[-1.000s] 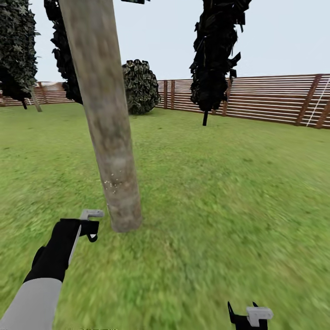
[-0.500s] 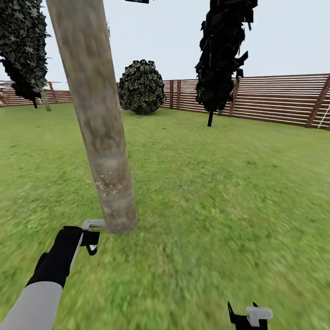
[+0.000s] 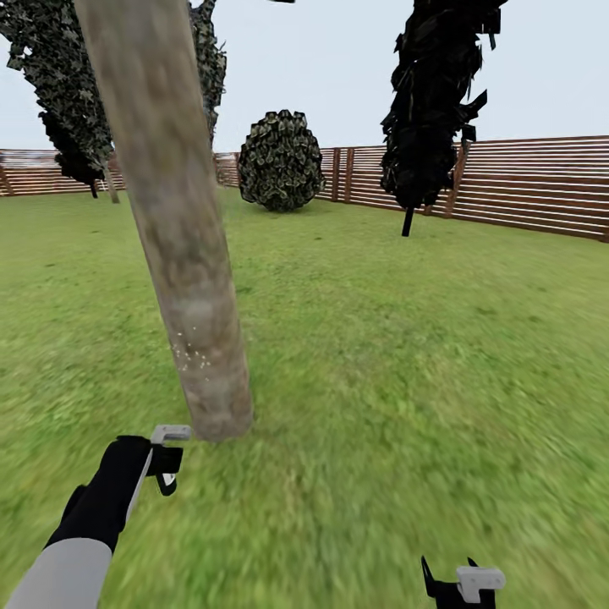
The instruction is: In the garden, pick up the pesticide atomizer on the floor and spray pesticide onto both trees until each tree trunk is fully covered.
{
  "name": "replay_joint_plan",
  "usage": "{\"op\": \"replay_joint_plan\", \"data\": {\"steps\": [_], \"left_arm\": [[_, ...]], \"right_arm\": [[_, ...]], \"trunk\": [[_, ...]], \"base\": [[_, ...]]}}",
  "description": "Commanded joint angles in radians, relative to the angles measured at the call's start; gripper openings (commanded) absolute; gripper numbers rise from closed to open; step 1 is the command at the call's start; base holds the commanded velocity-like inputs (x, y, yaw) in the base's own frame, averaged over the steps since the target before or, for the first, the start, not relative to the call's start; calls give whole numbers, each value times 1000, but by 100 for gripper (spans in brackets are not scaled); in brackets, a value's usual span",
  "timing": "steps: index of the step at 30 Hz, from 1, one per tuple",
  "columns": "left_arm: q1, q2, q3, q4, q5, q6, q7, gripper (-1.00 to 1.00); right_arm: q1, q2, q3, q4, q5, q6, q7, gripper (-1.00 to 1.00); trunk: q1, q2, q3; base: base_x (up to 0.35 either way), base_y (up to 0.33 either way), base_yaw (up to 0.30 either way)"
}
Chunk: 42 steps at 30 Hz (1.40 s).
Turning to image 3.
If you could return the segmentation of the pesticide atomizer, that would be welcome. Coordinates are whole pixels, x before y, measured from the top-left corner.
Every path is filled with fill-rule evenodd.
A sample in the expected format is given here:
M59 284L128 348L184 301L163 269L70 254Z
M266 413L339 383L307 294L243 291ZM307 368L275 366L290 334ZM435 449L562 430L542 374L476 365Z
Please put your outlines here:
M170 474L156 474L156 481L158 481L158 485L160 486L160 492L164 496L170 496L177 488L177 480L175 480L175 475Z

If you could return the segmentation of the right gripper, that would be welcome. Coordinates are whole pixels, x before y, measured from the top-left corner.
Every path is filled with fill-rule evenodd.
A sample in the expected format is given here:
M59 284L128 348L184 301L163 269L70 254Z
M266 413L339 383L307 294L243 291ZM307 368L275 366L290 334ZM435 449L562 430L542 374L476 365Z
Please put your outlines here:
M466 603L458 591L458 583L436 582L430 572L426 572L424 578L427 595L435 597L437 609L495 609L494 590L480 590L480 603Z

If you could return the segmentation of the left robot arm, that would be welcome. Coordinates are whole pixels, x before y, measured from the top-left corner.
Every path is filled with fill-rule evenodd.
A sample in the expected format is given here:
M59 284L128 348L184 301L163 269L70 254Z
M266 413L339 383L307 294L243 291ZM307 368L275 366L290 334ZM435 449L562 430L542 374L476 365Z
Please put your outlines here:
M4 609L96 609L145 477L180 470L184 450L162 444L192 437L194 429L187 425L157 425L149 440L120 435L111 442L96 476L75 488L60 527Z

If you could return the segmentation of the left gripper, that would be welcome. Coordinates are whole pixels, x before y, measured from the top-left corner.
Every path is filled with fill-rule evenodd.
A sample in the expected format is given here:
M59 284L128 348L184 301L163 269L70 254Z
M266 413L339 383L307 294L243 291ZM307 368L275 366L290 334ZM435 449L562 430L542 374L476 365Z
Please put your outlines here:
M158 450L158 463L150 472L150 475L156 474L172 474L175 475L180 470L180 463L184 450L180 447L164 447L163 445L154 445Z

